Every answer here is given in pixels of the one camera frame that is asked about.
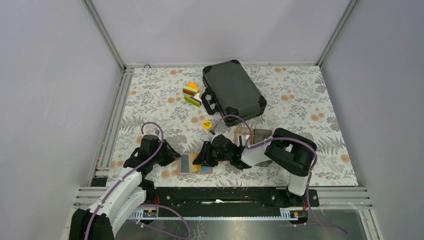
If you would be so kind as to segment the yellow card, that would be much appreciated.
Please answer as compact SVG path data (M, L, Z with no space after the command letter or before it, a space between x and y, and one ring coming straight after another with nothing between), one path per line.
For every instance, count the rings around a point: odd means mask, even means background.
M190 173L197 173L197 172L200 172L202 170L201 164L194 163L194 161L198 157L198 155L199 155L198 152L190 153L188 155L188 163L189 163L189 172Z

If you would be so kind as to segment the dark grey credit card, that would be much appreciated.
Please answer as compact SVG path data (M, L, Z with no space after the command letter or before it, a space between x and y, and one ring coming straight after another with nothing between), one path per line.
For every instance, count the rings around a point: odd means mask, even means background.
M190 155L183 154L180 159L180 173L186 175L190 173Z

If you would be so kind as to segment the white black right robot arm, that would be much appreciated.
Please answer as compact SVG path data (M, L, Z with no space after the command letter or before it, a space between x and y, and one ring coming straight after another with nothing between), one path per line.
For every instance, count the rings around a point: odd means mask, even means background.
M194 165L215 167L228 161L233 167L244 170L259 163L272 161L289 172L287 201L293 206L307 199L310 172L317 161L315 142L283 128L253 145L235 144L222 134L204 141L202 149L193 160Z

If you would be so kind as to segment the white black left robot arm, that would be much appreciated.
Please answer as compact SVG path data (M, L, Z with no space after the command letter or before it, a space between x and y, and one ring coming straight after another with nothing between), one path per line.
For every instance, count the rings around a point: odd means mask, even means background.
M147 134L124 162L118 179L87 209L77 209L71 218L70 240L113 240L119 229L140 205L155 200L155 186L145 177L158 164L165 167L181 154L165 139Z

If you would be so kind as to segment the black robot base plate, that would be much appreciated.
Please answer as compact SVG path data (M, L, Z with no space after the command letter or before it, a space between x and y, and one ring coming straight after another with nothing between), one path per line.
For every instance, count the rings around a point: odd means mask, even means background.
M158 215L170 218L279 217L280 210L319 207L318 193L302 196L278 187L156 187L151 180L140 184L146 191L144 204L159 204Z

